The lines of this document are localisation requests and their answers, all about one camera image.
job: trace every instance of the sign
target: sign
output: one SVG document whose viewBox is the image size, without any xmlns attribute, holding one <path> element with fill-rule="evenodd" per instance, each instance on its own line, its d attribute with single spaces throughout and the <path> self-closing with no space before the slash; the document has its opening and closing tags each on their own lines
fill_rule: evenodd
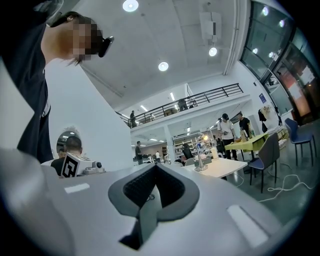
<svg viewBox="0 0 320 256">
<path fill-rule="evenodd" d="M 267 101 L 265 96 L 262 93 L 259 95 L 259 97 L 260 97 L 260 100 L 262 101 L 262 103 L 265 103 Z"/>
</svg>

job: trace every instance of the gray chair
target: gray chair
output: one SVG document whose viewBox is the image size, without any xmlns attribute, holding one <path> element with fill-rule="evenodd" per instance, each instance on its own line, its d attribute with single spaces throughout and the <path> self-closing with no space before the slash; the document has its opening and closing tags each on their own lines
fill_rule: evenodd
<svg viewBox="0 0 320 256">
<path fill-rule="evenodd" d="M 252 171 L 261 171 L 261 193 L 264 190 L 264 170 L 275 163 L 275 176 L 274 184 L 277 182 L 277 159 L 280 157 L 280 148 L 278 142 L 278 134 L 274 133 L 270 135 L 263 146 L 261 147 L 259 153 L 259 158 L 255 161 L 249 163 L 250 166 L 250 185 L 252 183 Z"/>
<path fill-rule="evenodd" d="M 185 165 L 184 166 L 192 166 L 195 164 L 195 161 L 193 158 L 189 158 L 185 161 Z"/>
</svg>

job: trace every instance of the white cable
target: white cable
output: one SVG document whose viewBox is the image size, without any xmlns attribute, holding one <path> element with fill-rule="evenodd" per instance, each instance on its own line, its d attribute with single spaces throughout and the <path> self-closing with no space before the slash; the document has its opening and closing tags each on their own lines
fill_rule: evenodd
<svg viewBox="0 0 320 256">
<path fill-rule="evenodd" d="M 296 178 L 298 179 L 298 183 L 295 184 L 292 188 L 285 188 L 285 180 L 286 180 L 286 178 L 289 177 L 289 176 L 296 176 Z M 283 178 L 282 187 L 277 187 L 277 188 L 269 187 L 269 188 L 268 188 L 268 191 L 269 191 L 269 192 L 275 191 L 275 190 L 280 190 L 274 197 L 269 198 L 269 199 L 265 199 L 265 200 L 261 200 L 261 201 L 259 201 L 259 202 L 265 202 L 265 201 L 273 200 L 273 199 L 275 199 L 282 191 L 291 191 L 291 190 L 294 190 L 294 189 L 295 189 L 296 187 L 298 187 L 300 184 L 305 185 L 305 186 L 307 187 L 307 189 L 309 189 L 309 190 L 312 190 L 312 189 L 316 186 L 316 185 L 315 185 L 314 187 L 309 187 L 306 183 L 300 181 L 298 175 L 296 175 L 296 174 L 289 174 L 289 175 L 287 175 L 287 176 L 285 176 L 285 177 Z"/>
<path fill-rule="evenodd" d="M 240 184 L 240 185 L 238 185 L 238 186 L 236 186 L 236 187 L 239 187 L 239 186 L 241 186 L 243 183 L 244 183 L 244 178 L 242 178 L 240 175 L 238 175 L 238 174 L 236 174 L 236 173 L 233 173 L 234 175 L 237 175 L 238 177 L 240 177 L 241 179 L 242 179 L 242 183 Z"/>
</svg>

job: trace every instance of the metal stand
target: metal stand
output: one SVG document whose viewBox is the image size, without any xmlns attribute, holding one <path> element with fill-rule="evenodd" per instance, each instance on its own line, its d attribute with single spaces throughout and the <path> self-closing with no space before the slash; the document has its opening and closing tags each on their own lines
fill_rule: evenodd
<svg viewBox="0 0 320 256">
<path fill-rule="evenodd" d="M 197 153 L 198 153 L 199 166 L 197 166 L 194 170 L 195 170 L 196 172 L 201 172 L 201 171 L 204 171 L 204 170 L 208 169 L 208 165 L 207 165 L 207 164 L 204 165 L 204 163 L 202 162 L 202 159 L 201 159 L 201 156 L 200 156 L 200 152 L 199 152 L 199 148 L 198 148 L 198 147 L 196 147 L 196 151 L 197 151 Z"/>
</svg>

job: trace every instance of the yellow tablecloth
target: yellow tablecloth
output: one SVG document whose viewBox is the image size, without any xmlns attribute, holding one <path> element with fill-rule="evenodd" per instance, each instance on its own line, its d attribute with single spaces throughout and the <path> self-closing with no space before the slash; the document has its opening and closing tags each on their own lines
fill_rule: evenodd
<svg viewBox="0 0 320 256">
<path fill-rule="evenodd" d="M 229 144 L 224 146 L 225 150 L 249 150 L 249 151 L 258 151 L 261 149 L 262 145 L 265 143 L 264 137 L 267 139 L 269 136 L 268 133 L 264 133 L 261 135 L 257 135 L 248 141 L 245 142 L 234 142 L 233 144 Z"/>
</svg>

